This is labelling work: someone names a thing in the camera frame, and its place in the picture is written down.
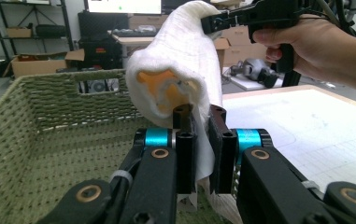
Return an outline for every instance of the woven basket surface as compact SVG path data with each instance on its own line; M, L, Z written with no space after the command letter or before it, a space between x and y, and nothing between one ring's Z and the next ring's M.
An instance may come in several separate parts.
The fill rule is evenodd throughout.
M117 78L115 92L81 94L84 80ZM0 223L36 223L74 185L108 180L138 128L124 70L22 77L0 99ZM177 223L224 223L200 194Z

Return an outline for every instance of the gray wall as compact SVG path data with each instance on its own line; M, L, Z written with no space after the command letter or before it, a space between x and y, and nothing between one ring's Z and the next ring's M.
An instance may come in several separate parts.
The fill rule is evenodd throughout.
M79 40L79 28L78 28L78 13L84 9L84 1L83 0L65 0L68 17L70 21L70 28L72 37L74 40ZM5 12L7 14L7 19L10 25L16 25L23 18L26 12L29 11L29 7L26 6L11 6L4 5ZM63 24L62 11L59 8L52 7L40 7L44 10L44 12L57 23ZM17 50L19 52L44 52L41 41L38 40L24 40L16 42ZM48 52L59 52L68 50L68 46L66 41L63 40L46 40L46 46ZM0 55L4 55L1 44L0 44Z

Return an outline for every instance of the white cloth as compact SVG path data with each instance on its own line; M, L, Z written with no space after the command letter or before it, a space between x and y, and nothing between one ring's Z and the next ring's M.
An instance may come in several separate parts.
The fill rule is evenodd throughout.
M198 134L196 180L208 177L213 171L214 154L206 135L208 112L210 104L222 106L218 55L213 40L201 26L202 18L218 13L215 7L202 1L191 1L177 8L151 44L132 55L126 70L132 102L154 124L172 128L173 109L193 105ZM213 207L219 204L210 201ZM237 210L227 213L235 213L236 217Z

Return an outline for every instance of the bright screen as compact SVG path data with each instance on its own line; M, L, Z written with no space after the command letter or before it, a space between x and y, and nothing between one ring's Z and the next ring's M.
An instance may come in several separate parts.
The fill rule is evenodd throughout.
M87 0L90 12L161 14L162 0Z

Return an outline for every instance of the black shelf rack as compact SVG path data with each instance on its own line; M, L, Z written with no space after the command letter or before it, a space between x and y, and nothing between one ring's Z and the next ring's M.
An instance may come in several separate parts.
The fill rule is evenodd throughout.
M31 36L31 37L8 37L3 35L2 30L9 27L9 24L7 22L7 18L6 18L6 14L5 11L3 9L3 5L22 5L22 6L28 6L31 7L32 10L26 14L26 16L24 16L24 18L21 20L21 22L18 24L18 26L20 26L32 13L35 13L36 16L36 22L37 24L39 24L39 18L38 16L41 15L44 18L46 18L48 21L51 21L52 23L56 24L53 20L51 20L46 14L44 14L43 12L41 12L41 10L39 10L37 7L41 6L41 7L50 7L51 4L35 4L35 3L26 3L26 2L21 2L21 1L4 1L4 0L0 0L0 16L2 19L2 23L4 25L0 26L0 43L2 45L3 48L3 52L6 55L6 59L7 60L11 60L10 55L8 53L7 50L7 45L6 45L6 41L9 42L12 51L14 53L14 55L18 54L18 51L15 47L15 43L14 40L24 40L24 39L34 39L34 40L41 40L44 51L47 52L47 48L46 48L46 44L45 41L46 39L65 39L68 43L69 49L73 50L74 46L73 46L73 41L72 41L72 35L70 32L70 25L69 25L69 19L67 17L67 10L66 10L66 3L65 0L60 0L61 4L57 5L57 7L59 7L62 10L62 14L64 17L64 27L66 30L66 36L62 36L62 37L43 37L43 36Z

